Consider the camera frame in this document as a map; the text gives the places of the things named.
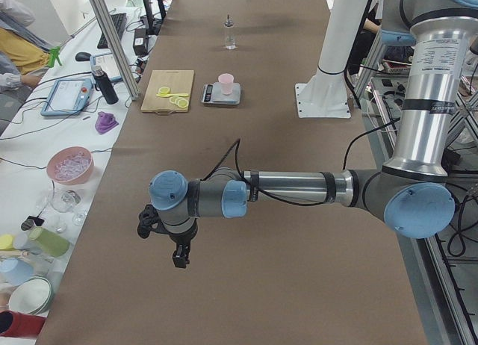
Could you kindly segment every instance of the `yellow cloth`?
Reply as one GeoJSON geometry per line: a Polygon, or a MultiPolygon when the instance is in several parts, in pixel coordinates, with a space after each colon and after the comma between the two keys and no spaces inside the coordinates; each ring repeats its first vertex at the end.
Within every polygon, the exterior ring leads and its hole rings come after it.
{"type": "Polygon", "coordinates": [[[46,66],[50,58],[42,49],[3,28],[0,28],[0,52],[12,60],[22,75],[46,66]]]}

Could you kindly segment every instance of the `computer mouse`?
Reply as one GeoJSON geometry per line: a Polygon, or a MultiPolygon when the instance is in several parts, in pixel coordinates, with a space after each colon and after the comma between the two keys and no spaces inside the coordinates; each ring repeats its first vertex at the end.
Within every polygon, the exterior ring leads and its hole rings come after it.
{"type": "Polygon", "coordinates": [[[89,52],[79,52],[75,55],[76,61],[90,61],[91,54],[89,52]]]}

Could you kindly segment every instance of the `green clip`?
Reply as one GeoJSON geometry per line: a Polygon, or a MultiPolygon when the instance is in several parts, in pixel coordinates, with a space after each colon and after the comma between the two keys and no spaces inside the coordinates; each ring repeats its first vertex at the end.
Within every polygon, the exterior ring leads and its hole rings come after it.
{"type": "Polygon", "coordinates": [[[48,67],[55,66],[55,61],[58,61],[60,66],[63,66],[60,61],[60,46],[55,46],[54,48],[50,49],[50,59],[48,60],[48,67]]]}

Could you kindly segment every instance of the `stack of plates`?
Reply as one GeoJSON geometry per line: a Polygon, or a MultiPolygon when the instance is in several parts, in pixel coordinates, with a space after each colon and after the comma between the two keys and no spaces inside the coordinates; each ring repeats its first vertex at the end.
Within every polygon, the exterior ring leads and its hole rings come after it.
{"type": "Polygon", "coordinates": [[[34,277],[13,291],[8,308],[11,311],[36,315],[46,311],[52,299],[53,290],[48,279],[34,277]]]}

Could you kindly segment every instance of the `brown table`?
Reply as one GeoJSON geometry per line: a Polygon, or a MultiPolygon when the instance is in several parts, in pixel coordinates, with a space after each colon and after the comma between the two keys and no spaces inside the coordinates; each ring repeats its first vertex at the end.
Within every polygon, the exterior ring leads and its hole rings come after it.
{"type": "MultiPolygon", "coordinates": [[[[266,201],[241,219],[200,219],[186,270],[168,237],[136,234],[156,173],[202,177],[237,137],[245,170],[341,169],[361,114],[299,119],[294,101],[328,16],[324,0],[174,0],[140,88],[153,69],[194,69],[190,112],[131,106],[39,345],[426,343],[395,234],[363,211],[266,201]],[[199,103],[222,72],[243,86],[238,108],[199,103]]],[[[373,165],[357,142],[349,166],[373,165]]]]}

